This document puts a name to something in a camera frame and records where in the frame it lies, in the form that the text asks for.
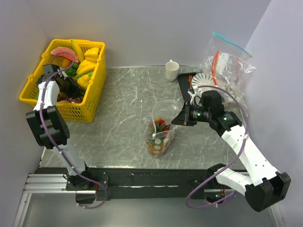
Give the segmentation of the polka dot zip bag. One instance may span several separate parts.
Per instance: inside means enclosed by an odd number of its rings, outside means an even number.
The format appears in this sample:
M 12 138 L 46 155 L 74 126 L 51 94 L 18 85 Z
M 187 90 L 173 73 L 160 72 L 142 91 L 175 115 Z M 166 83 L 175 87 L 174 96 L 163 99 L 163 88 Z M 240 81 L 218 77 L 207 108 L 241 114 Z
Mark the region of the polka dot zip bag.
M 145 143 L 152 157 L 162 156 L 172 142 L 177 131 L 172 120 L 178 112 L 179 108 L 174 100 L 163 100 L 154 105 L 151 121 L 145 130 Z

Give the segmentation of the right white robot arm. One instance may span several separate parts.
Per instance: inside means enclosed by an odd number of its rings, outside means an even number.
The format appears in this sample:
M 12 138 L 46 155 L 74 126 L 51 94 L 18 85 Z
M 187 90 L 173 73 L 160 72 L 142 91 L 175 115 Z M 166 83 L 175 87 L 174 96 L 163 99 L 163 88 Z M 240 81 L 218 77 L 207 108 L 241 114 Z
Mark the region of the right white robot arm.
M 217 164 L 209 168 L 211 174 L 188 194 L 186 206 L 191 207 L 191 197 L 208 183 L 212 188 L 225 185 L 234 190 L 209 203 L 210 206 L 222 205 L 228 198 L 240 193 L 253 210 L 261 212 L 285 198 L 291 178 L 288 173 L 281 173 L 271 165 L 251 140 L 248 117 L 245 115 L 245 122 L 241 122 L 235 113 L 225 111 L 219 91 L 220 88 L 211 87 L 211 90 L 200 93 L 197 87 L 190 88 L 190 101 L 184 103 L 172 121 L 174 125 L 184 126 L 208 123 L 236 154 L 227 165 Z

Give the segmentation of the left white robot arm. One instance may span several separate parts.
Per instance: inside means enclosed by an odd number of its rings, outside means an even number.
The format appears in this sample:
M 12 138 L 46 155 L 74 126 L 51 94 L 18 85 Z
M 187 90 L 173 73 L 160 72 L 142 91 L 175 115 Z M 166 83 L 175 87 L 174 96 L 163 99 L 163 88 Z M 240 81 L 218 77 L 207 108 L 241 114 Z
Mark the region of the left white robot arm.
M 37 81 L 39 94 L 33 111 L 26 113 L 27 123 L 39 146 L 55 153 L 65 165 L 66 179 L 77 189 L 88 190 L 94 186 L 94 178 L 86 163 L 69 144 L 70 131 L 57 108 L 57 97 L 64 93 L 78 98 L 84 90 L 63 69 L 55 64 L 43 66 L 43 74 Z

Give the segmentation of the red toy strawberries bunch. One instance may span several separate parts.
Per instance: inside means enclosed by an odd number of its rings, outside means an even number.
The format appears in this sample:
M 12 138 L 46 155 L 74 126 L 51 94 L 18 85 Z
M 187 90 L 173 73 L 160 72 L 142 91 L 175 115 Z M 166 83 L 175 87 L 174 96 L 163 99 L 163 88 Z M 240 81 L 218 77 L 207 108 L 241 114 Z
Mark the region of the red toy strawberries bunch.
M 150 121 L 147 126 L 147 135 L 156 138 L 167 136 L 170 131 L 171 124 L 162 118 L 156 118 L 154 121 Z

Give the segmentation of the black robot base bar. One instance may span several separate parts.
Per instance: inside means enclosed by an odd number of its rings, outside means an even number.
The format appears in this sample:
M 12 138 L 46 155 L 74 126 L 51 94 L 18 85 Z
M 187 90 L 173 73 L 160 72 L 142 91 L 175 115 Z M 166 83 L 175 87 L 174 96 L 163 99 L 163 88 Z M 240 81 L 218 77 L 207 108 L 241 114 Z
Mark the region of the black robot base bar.
M 185 198 L 212 174 L 212 169 L 90 169 L 85 179 L 64 174 L 66 189 L 79 203 L 113 199 Z

